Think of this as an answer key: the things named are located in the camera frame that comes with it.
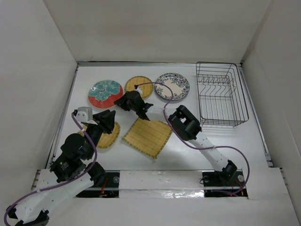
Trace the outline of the red and teal floral plate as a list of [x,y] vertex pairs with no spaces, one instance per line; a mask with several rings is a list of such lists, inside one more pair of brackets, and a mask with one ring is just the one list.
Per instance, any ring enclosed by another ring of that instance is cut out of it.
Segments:
[[116,100],[124,94],[122,86],[114,80],[102,80],[95,83],[88,92],[89,103],[97,109],[114,107]]

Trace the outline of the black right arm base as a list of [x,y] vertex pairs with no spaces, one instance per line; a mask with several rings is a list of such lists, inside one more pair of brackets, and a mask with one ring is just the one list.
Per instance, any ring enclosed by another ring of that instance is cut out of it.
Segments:
[[240,192],[235,193],[245,183],[245,178],[241,169],[234,174],[234,178],[229,182],[221,182],[218,178],[218,172],[202,171],[202,178],[199,182],[203,185],[205,198],[220,197],[247,197],[247,190],[244,187]]

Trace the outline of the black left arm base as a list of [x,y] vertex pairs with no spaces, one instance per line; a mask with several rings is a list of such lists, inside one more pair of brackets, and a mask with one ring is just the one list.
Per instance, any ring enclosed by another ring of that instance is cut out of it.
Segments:
[[120,171],[107,171],[105,181],[76,195],[77,198],[118,198]]

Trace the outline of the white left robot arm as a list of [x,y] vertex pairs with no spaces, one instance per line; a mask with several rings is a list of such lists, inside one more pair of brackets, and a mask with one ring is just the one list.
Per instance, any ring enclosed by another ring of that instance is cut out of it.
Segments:
[[71,117],[82,134],[72,133],[61,146],[61,155],[52,163],[47,176],[32,192],[11,204],[4,214],[17,219],[18,226],[45,226],[51,213],[64,201],[106,181],[106,171],[97,162],[97,145],[102,134],[111,134],[116,112],[94,114],[90,107],[79,107]]

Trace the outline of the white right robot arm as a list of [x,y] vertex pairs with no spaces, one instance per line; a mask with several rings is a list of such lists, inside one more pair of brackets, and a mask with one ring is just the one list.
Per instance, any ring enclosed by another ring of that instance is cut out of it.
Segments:
[[183,105],[177,108],[155,107],[146,103],[138,91],[127,91],[114,102],[125,111],[134,111],[142,120],[166,120],[180,140],[188,142],[191,147],[199,150],[217,173],[217,179],[222,185],[228,185],[234,180],[237,166],[223,156],[202,132],[199,120]]

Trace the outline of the blue and white floral plate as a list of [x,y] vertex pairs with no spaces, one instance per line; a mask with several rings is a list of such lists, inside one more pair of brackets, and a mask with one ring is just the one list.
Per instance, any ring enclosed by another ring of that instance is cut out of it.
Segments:
[[165,100],[178,101],[188,95],[190,84],[178,73],[165,73],[155,81],[155,91]]

